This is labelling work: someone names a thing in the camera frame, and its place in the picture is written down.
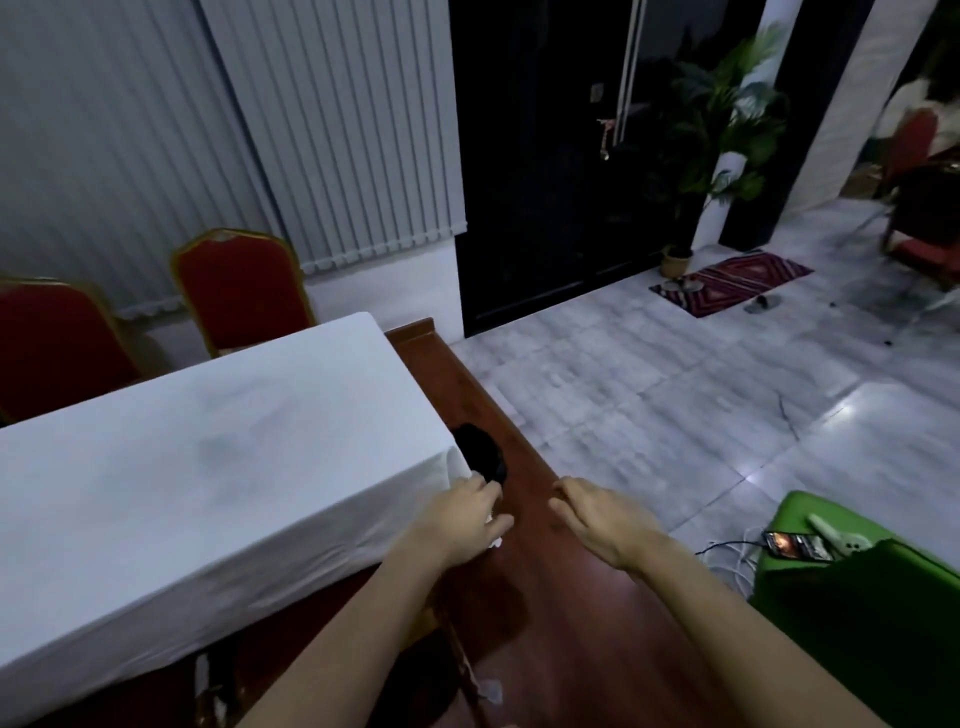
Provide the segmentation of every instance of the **hand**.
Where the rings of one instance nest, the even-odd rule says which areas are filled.
[[[566,500],[552,497],[547,504],[581,544],[614,569],[641,571],[645,554],[670,542],[650,511],[616,491],[580,477],[562,477],[553,485]]]
[[[500,484],[485,483],[482,475],[457,478],[449,490],[433,497],[401,542],[439,558],[442,569],[464,564],[514,525],[514,517],[507,514],[487,522],[501,494]]]

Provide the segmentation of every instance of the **patterned rug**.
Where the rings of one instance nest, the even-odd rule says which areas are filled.
[[[793,260],[759,251],[728,258],[685,277],[700,281],[703,288],[699,291],[667,291],[662,283],[650,290],[702,319],[811,273]]]

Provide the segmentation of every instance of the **plant pot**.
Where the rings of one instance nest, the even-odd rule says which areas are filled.
[[[678,279],[686,273],[689,265],[689,257],[674,257],[664,253],[663,261],[660,263],[660,275],[667,280]]]

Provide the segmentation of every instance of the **white tablecloth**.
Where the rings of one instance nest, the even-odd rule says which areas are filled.
[[[10,725],[380,561],[468,467],[364,313],[0,429],[0,473]]]

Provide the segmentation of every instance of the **wooden platform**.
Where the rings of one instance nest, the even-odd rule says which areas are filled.
[[[499,681],[502,704],[466,701],[437,634],[401,656],[371,725],[741,725],[656,595],[583,550],[549,511],[555,474],[432,322],[388,336],[447,425],[474,423],[503,448],[509,476],[500,508],[514,514],[516,525],[502,548],[452,571],[439,587],[477,677]],[[228,680],[238,711],[266,691],[371,572],[321,590],[216,645],[218,659],[232,668]],[[42,725],[192,725],[192,694],[184,698],[188,688],[189,660],[98,693]],[[150,706],[170,707],[153,715]]]

